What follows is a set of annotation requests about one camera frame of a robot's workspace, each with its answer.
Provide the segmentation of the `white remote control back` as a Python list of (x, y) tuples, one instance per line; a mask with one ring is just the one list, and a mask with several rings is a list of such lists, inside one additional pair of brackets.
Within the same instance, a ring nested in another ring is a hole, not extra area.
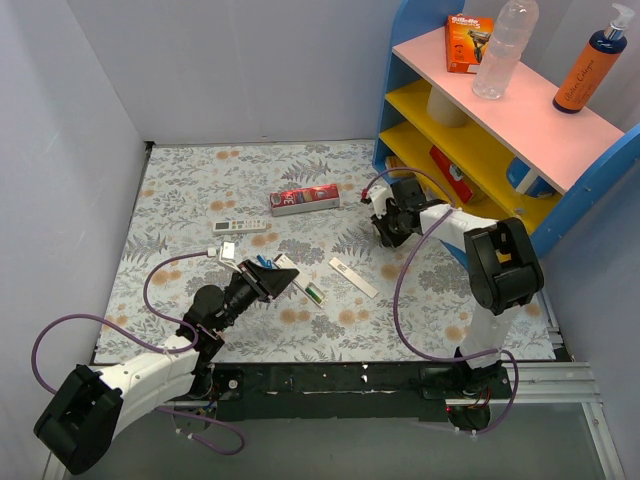
[[(293, 281), (294, 285), (311, 301), (311, 303), (313, 305), (315, 305), (318, 308), (323, 308), (326, 304), (327, 304), (327, 295), (326, 293), (318, 286), (314, 283), (313, 279), (311, 278), (311, 276), (309, 274), (307, 274), (302, 267), (300, 267), (298, 264), (296, 264), (293, 260), (291, 260), (287, 255), (285, 254), (279, 254), (278, 256), (276, 256), (273, 260), (273, 264), (280, 269), (284, 269), (284, 268), (296, 268), (299, 270), (299, 275), (296, 277), (296, 279)], [(324, 292), (324, 294), (326, 295), (325, 301), (322, 305), (317, 305), (305, 292), (305, 287), (309, 284), (309, 283), (313, 283), (315, 284), (321, 291)]]

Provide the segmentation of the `white battery cover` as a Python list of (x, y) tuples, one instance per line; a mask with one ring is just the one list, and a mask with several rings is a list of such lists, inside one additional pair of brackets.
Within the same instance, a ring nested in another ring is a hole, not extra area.
[(374, 299), (378, 290), (374, 288), (371, 284), (365, 281), (361, 276), (359, 276), (355, 271), (353, 271), (348, 265), (334, 257), (329, 261), (329, 265), (343, 278), (345, 278), (349, 283), (355, 286), (359, 291), (364, 293), (370, 299)]

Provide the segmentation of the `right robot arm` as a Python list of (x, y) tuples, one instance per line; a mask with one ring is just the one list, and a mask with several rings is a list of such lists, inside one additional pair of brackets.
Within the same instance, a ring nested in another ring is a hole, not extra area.
[(445, 381), (460, 395), (479, 395), (498, 375), (513, 321), (544, 286), (524, 224), (518, 218), (487, 219), (443, 200), (429, 200), (420, 182), (409, 177), (387, 187), (370, 185), (361, 201), (373, 207), (371, 223), (385, 247), (398, 247), (415, 234), (420, 243), (434, 237), (465, 252), (476, 306), (464, 340), (451, 359), (408, 349), (428, 361), (448, 364)]

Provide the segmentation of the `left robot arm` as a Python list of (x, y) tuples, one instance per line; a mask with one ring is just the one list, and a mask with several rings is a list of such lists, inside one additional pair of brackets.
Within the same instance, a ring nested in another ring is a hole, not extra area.
[(220, 332), (254, 302), (276, 299), (299, 272), (250, 260), (236, 266), (225, 288), (205, 285), (163, 345), (120, 364), (93, 370), (77, 365), (36, 421), (34, 433), (66, 470), (93, 467), (125, 428), (169, 400), (205, 398), (213, 386), (212, 360), (224, 345)]

